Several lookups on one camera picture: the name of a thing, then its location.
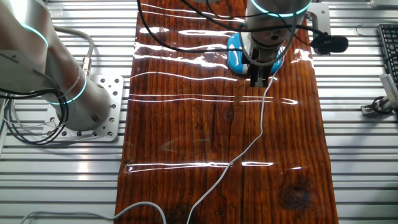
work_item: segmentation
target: keyboard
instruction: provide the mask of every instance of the keyboard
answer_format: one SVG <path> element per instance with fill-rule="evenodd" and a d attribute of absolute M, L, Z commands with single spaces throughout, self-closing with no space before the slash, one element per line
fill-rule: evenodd
<path fill-rule="evenodd" d="M 398 54 L 398 25 L 379 25 L 380 41 L 384 60 L 391 55 Z M 398 57 L 387 62 L 386 73 L 391 74 L 394 83 L 398 86 Z"/>

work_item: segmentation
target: mounting plate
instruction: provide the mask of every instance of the mounting plate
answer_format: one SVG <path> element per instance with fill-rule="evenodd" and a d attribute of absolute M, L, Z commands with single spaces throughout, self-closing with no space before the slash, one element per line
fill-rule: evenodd
<path fill-rule="evenodd" d="M 74 131 L 64 128 L 54 142 L 114 142 L 118 137 L 119 118 L 123 96 L 124 79 L 122 76 L 109 75 L 90 75 L 94 83 L 98 83 L 108 91 L 111 97 L 111 111 L 108 117 L 97 128 L 90 131 Z M 55 109 L 49 105 L 45 122 L 54 121 L 59 123 Z M 48 133 L 54 129 L 53 123 L 44 125 L 43 133 Z"/>

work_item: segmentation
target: blue light ring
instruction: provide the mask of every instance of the blue light ring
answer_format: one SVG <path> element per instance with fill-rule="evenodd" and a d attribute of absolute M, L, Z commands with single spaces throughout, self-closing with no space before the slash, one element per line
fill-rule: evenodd
<path fill-rule="evenodd" d="M 81 91 L 79 92 L 79 94 L 77 94 L 73 99 L 68 100 L 66 103 L 71 103 L 72 101 L 75 101 L 77 98 L 79 98 L 79 96 L 80 96 L 81 94 L 83 94 L 83 92 L 85 91 L 86 86 L 87 86 L 87 77 L 86 77 L 86 75 L 84 75 L 84 77 L 85 77 L 85 84 L 83 85 L 83 88 L 81 89 Z M 47 101 L 47 102 L 50 103 L 50 104 L 52 104 L 52 105 L 59 105 L 59 103 L 52 103 L 52 102 L 49 102 L 49 101 Z"/>
<path fill-rule="evenodd" d="M 47 42 L 47 39 L 46 39 L 39 31 L 35 30 L 35 29 L 34 29 L 33 27 L 31 27 L 31 26 L 28 26 L 28 25 L 24 24 L 23 22 L 20 22 L 20 25 L 21 25 L 23 28 L 25 28 L 25 30 L 32 31 L 33 33 L 35 33 L 35 34 L 37 34 L 39 37 L 41 37 L 41 38 L 44 40 L 45 44 L 47 45 L 47 48 L 49 47 L 49 43 Z"/>
<path fill-rule="evenodd" d="M 261 6 L 259 6 L 259 5 L 255 2 L 255 0 L 251 0 L 251 2 L 253 3 L 253 5 L 254 5 L 260 12 L 262 12 L 262 13 L 269 13 L 269 11 L 267 11 L 267 10 L 263 9 Z M 309 3 L 307 6 L 305 6 L 303 9 L 297 11 L 296 14 L 300 14 L 300 13 L 304 12 L 305 10 L 307 10 L 308 7 L 310 7 L 311 3 L 312 3 L 312 1 L 310 1 L 310 3 Z M 279 14 L 279 16 L 278 16 L 277 14 L 274 14 L 274 13 L 270 13 L 270 14 L 268 14 L 268 15 L 274 16 L 274 17 L 279 17 L 279 16 L 281 16 L 281 17 L 292 17 L 292 16 L 293 16 L 293 13 Z"/>

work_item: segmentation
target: white cable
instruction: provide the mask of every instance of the white cable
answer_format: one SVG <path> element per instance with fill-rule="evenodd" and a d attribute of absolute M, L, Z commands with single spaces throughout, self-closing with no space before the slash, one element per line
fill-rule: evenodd
<path fill-rule="evenodd" d="M 107 216 L 100 215 L 100 214 L 93 213 L 93 212 L 45 212 L 45 211 L 43 211 L 43 212 L 40 212 L 40 211 L 39 212 L 30 212 L 29 214 L 27 214 L 22 219 L 21 224 L 24 224 L 24 222 L 30 216 L 38 215 L 38 214 L 48 214 L 48 215 L 91 215 L 91 216 L 103 218 L 105 220 L 113 221 L 113 220 L 118 219 L 120 216 L 122 216 L 124 213 L 126 213 L 130 209 L 135 208 L 137 206 L 141 206 L 141 205 L 149 205 L 149 206 L 152 206 L 152 207 L 156 208 L 159 211 L 160 216 L 162 217 L 163 224 L 166 224 L 166 217 L 165 217 L 162 209 L 157 204 L 152 203 L 152 202 L 138 202 L 138 203 L 132 204 L 132 205 L 128 206 L 127 208 L 125 208 L 123 211 L 121 211 L 119 214 L 115 215 L 114 217 L 107 217 Z"/>
<path fill-rule="evenodd" d="M 297 13 L 296 13 L 296 2 L 295 2 L 295 0 L 292 0 L 292 2 L 293 2 L 293 20 L 294 20 L 294 24 L 293 24 L 293 26 L 292 26 L 292 31 L 291 31 L 291 33 L 292 33 L 292 35 L 290 35 L 290 36 L 293 36 L 294 37 L 294 33 L 295 33 L 295 28 L 296 28 L 296 21 L 297 21 Z M 280 57 L 279 57 L 279 59 L 281 59 L 282 57 L 284 57 L 284 55 L 286 54 L 286 52 L 289 50 L 289 48 L 290 48 L 290 45 L 291 45 L 291 42 L 293 41 L 293 38 L 291 38 L 290 40 L 289 40 L 289 43 L 288 43 L 288 45 L 286 45 L 286 48 L 284 49 L 284 51 L 281 53 L 281 55 L 280 55 Z M 242 50 L 243 50 L 243 52 L 245 52 L 245 49 L 244 49 L 244 45 L 243 45 L 243 43 L 242 43 L 242 40 L 241 40 L 241 46 L 242 46 Z M 276 73 L 279 71 L 279 68 L 278 68 L 278 70 L 272 75 L 272 78 L 271 78 L 271 81 L 269 82 L 269 84 L 268 84 L 268 87 L 266 88 L 266 90 L 265 90 L 265 92 L 264 92 L 264 94 L 263 94 L 263 96 L 262 96 L 262 105 L 261 105 L 261 115 L 260 115 L 260 130 L 261 130 L 261 133 L 260 133 L 260 135 L 258 135 L 258 137 L 252 142 L 252 143 L 250 143 L 250 145 L 240 154 L 240 155 L 238 155 L 235 159 L 233 159 L 229 164 L 228 164 L 228 166 L 226 166 L 225 167 L 225 170 L 224 170 L 224 172 L 222 173 L 222 175 L 218 178 L 218 180 L 214 183 L 214 185 L 192 206 L 192 208 L 191 208 L 191 211 L 190 211 L 190 213 L 189 213 L 189 216 L 188 216 L 188 220 L 187 220 L 187 224 L 189 224 L 189 220 L 191 219 L 191 216 L 192 216 L 192 212 L 193 212 L 193 210 L 195 209 L 195 207 L 203 200 L 203 199 L 205 199 L 205 197 L 207 197 L 207 195 L 208 194 L 210 194 L 210 192 L 212 191 L 212 190 L 214 190 L 214 188 L 216 188 L 216 186 L 221 182 L 221 180 L 224 178 L 224 176 L 225 176 L 225 174 L 226 174 L 226 172 L 228 171 L 228 169 L 231 167 L 231 165 L 234 163 L 234 162 L 236 162 L 238 159 L 240 159 L 243 155 L 245 155 L 245 153 L 247 153 L 248 152 L 248 150 L 251 148 L 251 146 L 259 139 L 259 138 L 261 138 L 261 136 L 264 134 L 264 130 L 263 130 L 263 127 L 262 127 L 262 125 L 263 125 L 263 119 L 264 119 L 264 104 L 265 104 L 265 100 L 266 100 L 266 95 L 267 95 L 267 92 L 268 92 L 268 90 L 269 90 L 269 88 L 271 87 L 271 85 L 272 85 L 272 82 L 274 81 L 274 78 L 275 78 L 275 75 L 276 75 Z"/>
<path fill-rule="evenodd" d="M 14 106 L 12 106 L 10 110 L 11 110 L 11 112 L 13 113 L 13 115 L 15 116 L 15 118 L 16 118 L 16 120 L 17 120 L 18 123 L 11 122 L 11 121 L 9 121 L 9 120 L 6 119 L 5 114 L 4 114 L 5 107 L 7 106 L 7 104 L 9 103 L 9 101 L 10 101 L 10 99 L 7 99 L 7 101 L 5 101 L 4 106 L 3 106 L 3 108 L 2 108 L 2 118 L 3 118 L 3 120 L 4 120 L 5 122 L 9 123 L 9 124 L 19 125 L 19 126 L 21 126 L 25 131 L 27 131 L 27 132 L 29 132 L 29 133 L 31 133 L 31 134 L 33 134 L 33 135 L 36 135 L 36 136 L 37 136 L 37 135 L 48 135 L 48 133 L 45 133 L 45 134 L 37 134 L 37 133 L 34 133 L 34 132 L 28 130 L 28 129 L 25 128 L 25 127 L 33 127 L 33 128 L 34 128 L 34 127 L 40 127 L 40 126 L 43 126 L 43 125 L 46 125 L 46 124 L 49 124 L 49 123 L 53 123 L 54 126 L 55 126 L 55 128 L 54 128 L 53 131 L 51 131 L 51 133 L 52 133 L 52 132 L 55 131 L 55 129 L 57 129 L 57 128 L 59 128 L 59 127 L 61 127 L 61 126 L 63 125 L 63 124 L 62 124 L 62 125 L 60 125 L 60 126 L 57 127 L 57 124 L 56 124 L 54 121 L 49 121 L 49 122 L 46 122 L 46 123 L 36 124 L 36 125 L 22 124 L 21 121 L 19 120 L 19 117 L 18 117 L 18 115 L 17 115 L 17 113 L 16 113 L 16 111 L 15 111 L 15 107 L 14 107 Z"/>
<path fill-rule="evenodd" d="M 263 94 L 263 96 L 262 96 L 262 106 L 261 106 L 261 115 L 260 115 L 260 130 L 261 130 L 261 133 L 260 133 L 260 135 L 258 135 L 258 137 L 252 142 L 252 143 L 250 143 L 250 145 L 240 154 L 240 155 L 238 155 L 235 159 L 233 159 L 229 164 L 228 164 L 228 166 L 226 166 L 225 167 L 225 170 L 224 170 L 224 172 L 222 173 L 222 175 L 218 178 L 218 180 L 215 182 L 215 184 L 192 206 L 192 208 L 191 208 L 191 211 L 190 211 L 190 213 L 189 213 L 189 216 L 188 216 L 188 220 L 187 220 L 187 224 L 189 224 L 189 220 L 191 219 L 191 215 L 192 215 L 192 212 L 193 212 L 193 209 L 195 209 L 195 207 L 203 200 L 203 199 L 205 199 L 205 197 L 207 197 L 207 195 L 208 194 L 210 194 L 210 192 L 214 189 L 214 188 L 216 188 L 216 186 L 221 182 L 221 180 L 223 179 L 223 177 L 225 176 L 225 173 L 228 171 L 228 169 L 229 169 L 229 167 L 231 167 L 231 165 L 234 163 L 234 162 L 236 162 L 238 159 L 240 159 L 243 155 L 245 155 L 245 153 L 247 153 L 248 152 L 248 150 L 251 148 L 251 146 L 262 136 L 262 134 L 264 133 L 264 131 L 263 131 L 263 128 L 262 128 L 262 120 L 263 120 L 263 118 L 264 118 L 264 104 L 265 104 L 265 100 L 266 100 L 266 94 L 267 94 L 267 92 L 268 92 L 268 90 L 269 90 L 269 88 L 271 87 L 271 85 L 272 85 L 272 82 L 274 81 L 274 78 L 275 78 L 275 75 L 276 75 L 276 73 L 279 71 L 279 68 L 278 68 L 278 70 L 273 74 L 273 76 L 272 76 L 272 78 L 271 78 L 271 81 L 269 82 L 269 84 L 268 84 L 268 87 L 266 88 L 266 90 L 265 90 L 265 92 L 264 92 L 264 94 Z"/>

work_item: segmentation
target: wood grain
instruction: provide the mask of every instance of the wood grain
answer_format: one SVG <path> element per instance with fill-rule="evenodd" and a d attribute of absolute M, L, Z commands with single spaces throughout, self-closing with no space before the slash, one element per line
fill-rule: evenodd
<path fill-rule="evenodd" d="M 143 4 L 149 26 L 170 45 L 220 47 L 232 34 L 180 1 Z M 238 0 L 212 6 L 222 15 L 244 12 Z M 168 223 L 186 223 L 224 166 L 260 133 L 264 88 L 249 87 L 246 77 L 228 69 L 226 54 L 165 49 L 137 21 L 116 213 L 150 201 Z M 306 32 L 298 35 L 308 41 Z M 310 52 L 294 42 L 267 94 L 263 137 L 197 206 L 190 223 L 338 223 Z M 140 207 L 115 223 L 161 220 L 154 208 Z"/>

